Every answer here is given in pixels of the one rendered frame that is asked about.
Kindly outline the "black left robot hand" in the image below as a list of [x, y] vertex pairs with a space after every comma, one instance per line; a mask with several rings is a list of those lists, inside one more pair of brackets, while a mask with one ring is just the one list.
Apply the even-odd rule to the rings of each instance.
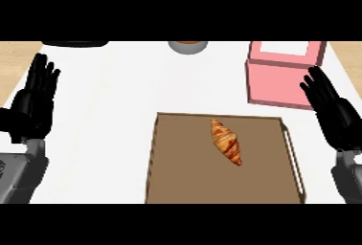
[[11, 134], [14, 144], [30, 139], [43, 140], [49, 135], [60, 74], [49, 57], [36, 54], [26, 86], [17, 92], [12, 106], [0, 107], [0, 132]]

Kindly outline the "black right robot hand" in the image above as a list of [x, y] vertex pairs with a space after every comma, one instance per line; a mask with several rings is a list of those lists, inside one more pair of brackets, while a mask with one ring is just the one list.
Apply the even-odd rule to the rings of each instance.
[[362, 117], [349, 100], [339, 95], [318, 66], [309, 68], [300, 87], [314, 107], [328, 145], [337, 150], [362, 151]]

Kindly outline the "pink open box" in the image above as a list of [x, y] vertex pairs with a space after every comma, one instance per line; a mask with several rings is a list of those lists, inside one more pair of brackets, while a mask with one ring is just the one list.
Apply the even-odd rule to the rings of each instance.
[[300, 88], [309, 68], [323, 65], [327, 42], [309, 41], [303, 56], [262, 50], [262, 41], [252, 41], [247, 54], [247, 102], [312, 110]]

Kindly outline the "golden brown croissant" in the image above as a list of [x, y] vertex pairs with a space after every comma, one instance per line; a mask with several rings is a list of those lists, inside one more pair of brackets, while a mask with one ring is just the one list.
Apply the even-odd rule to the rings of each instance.
[[228, 158], [240, 166], [243, 164], [241, 148], [237, 133], [222, 124], [218, 119], [212, 119], [213, 143]]

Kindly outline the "brown wooden tray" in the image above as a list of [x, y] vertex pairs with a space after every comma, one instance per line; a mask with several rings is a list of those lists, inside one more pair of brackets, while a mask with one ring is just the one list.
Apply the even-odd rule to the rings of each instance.
[[[243, 163], [213, 143], [212, 120], [237, 133]], [[280, 118], [157, 115], [148, 164], [147, 202], [306, 202], [289, 129]]]

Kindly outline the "black flat object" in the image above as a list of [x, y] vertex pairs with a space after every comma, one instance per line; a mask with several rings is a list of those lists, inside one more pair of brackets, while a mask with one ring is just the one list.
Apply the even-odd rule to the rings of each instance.
[[45, 45], [68, 48], [92, 48], [105, 46], [110, 41], [42, 41]]

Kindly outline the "grey round cup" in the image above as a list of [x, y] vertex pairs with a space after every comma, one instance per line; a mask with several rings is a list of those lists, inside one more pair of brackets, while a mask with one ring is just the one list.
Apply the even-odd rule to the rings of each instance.
[[198, 41], [196, 43], [181, 43], [178, 41], [169, 42], [170, 48], [182, 55], [196, 55], [204, 51], [209, 42]]

